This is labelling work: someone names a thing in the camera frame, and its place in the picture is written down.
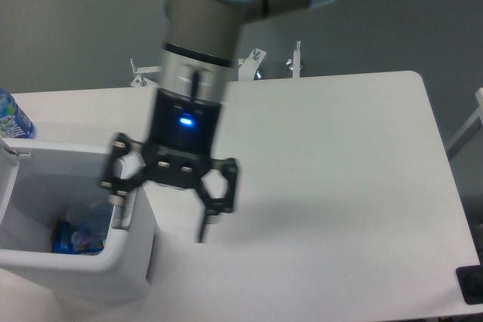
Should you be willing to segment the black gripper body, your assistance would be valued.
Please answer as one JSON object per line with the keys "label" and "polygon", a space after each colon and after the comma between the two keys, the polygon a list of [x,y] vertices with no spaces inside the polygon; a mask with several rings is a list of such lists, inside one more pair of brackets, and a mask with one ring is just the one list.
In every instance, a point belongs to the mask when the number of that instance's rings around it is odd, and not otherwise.
{"label": "black gripper body", "polygon": [[141,155],[149,181],[194,189],[211,169],[211,147],[222,105],[158,89]]}

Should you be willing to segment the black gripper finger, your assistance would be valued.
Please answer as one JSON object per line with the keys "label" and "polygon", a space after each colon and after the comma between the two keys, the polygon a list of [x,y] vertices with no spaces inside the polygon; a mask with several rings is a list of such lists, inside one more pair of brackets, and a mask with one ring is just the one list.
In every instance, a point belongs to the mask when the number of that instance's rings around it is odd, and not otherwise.
{"label": "black gripper finger", "polygon": [[205,175],[197,176],[194,190],[202,203],[202,216],[198,227],[196,241],[202,244],[205,241],[207,227],[222,213],[235,211],[235,198],[238,183],[238,160],[235,158],[212,159],[209,171],[215,170],[223,179],[225,189],[217,196],[213,196],[205,185]]}
{"label": "black gripper finger", "polygon": [[131,139],[125,133],[117,133],[110,145],[100,177],[100,187],[109,191],[108,202],[111,205],[126,205],[128,195],[148,180],[146,166],[140,166],[125,176],[125,163],[129,158],[143,161],[143,143]]}

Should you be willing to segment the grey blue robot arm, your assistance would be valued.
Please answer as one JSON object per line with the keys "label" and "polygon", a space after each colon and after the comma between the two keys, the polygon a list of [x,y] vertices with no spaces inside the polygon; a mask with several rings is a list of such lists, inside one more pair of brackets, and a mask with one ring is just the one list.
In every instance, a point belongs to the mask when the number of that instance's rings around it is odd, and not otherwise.
{"label": "grey blue robot arm", "polygon": [[170,23],[148,136],[114,136],[100,185],[114,207],[113,228],[130,228],[131,193],[153,181],[195,191],[205,230],[235,210],[238,161],[215,159],[211,150],[243,25],[335,0],[163,1]]}

